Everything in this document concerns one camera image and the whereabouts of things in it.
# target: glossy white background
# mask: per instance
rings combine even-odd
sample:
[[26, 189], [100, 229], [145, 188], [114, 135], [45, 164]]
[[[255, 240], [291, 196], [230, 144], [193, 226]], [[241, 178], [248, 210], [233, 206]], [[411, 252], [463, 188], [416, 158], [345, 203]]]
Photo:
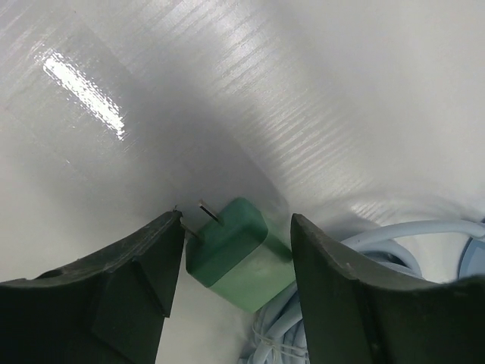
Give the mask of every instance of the glossy white background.
[[[179, 206], [249, 197], [288, 228], [485, 216], [485, 4], [0, 3], [0, 278]], [[465, 238], [402, 241], [455, 277]], [[236, 362], [252, 317], [184, 270], [158, 362]]]

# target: wall charger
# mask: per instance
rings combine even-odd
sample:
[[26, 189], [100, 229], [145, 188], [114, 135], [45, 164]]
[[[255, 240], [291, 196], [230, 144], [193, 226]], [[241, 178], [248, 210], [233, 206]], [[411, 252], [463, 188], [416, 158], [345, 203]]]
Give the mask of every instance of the wall charger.
[[186, 247], [186, 269], [200, 283], [247, 312], [256, 312], [295, 280], [289, 243], [247, 199], [215, 215]]

